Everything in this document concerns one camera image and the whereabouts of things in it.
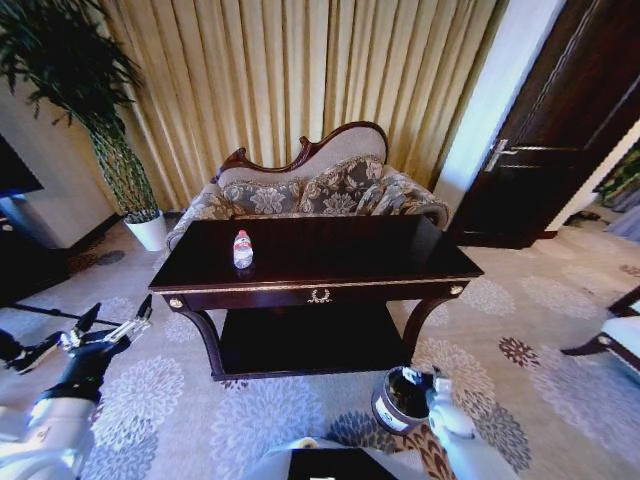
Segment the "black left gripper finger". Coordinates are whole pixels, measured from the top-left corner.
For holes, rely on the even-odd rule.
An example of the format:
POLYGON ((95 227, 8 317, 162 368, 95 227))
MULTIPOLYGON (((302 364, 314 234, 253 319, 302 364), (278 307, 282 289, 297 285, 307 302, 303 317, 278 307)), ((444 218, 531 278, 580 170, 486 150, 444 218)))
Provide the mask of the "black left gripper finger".
POLYGON ((87 312, 81 315, 76 324, 60 335, 59 343, 64 350, 72 350, 84 343, 84 336, 89 332, 97 320, 101 303, 97 302, 87 312))
POLYGON ((148 294, 141 303, 135 317, 107 334, 103 340, 111 344, 117 344, 120 340, 127 339, 130 343, 134 343, 151 326, 150 317, 152 311, 152 295, 148 294))

